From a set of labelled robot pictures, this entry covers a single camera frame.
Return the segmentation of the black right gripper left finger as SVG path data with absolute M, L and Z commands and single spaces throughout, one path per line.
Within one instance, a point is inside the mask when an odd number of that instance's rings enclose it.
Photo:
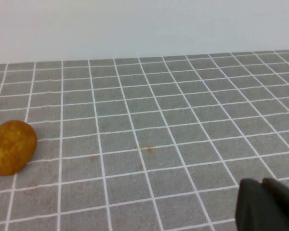
M 280 210 L 272 196 L 256 180 L 242 179 L 236 203 L 236 227 L 239 231 L 277 231 Z

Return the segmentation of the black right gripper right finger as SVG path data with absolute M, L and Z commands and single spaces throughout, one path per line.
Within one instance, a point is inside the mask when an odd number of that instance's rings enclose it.
M 262 185 L 273 197 L 283 215 L 289 220 L 289 187 L 273 178 L 264 178 Z

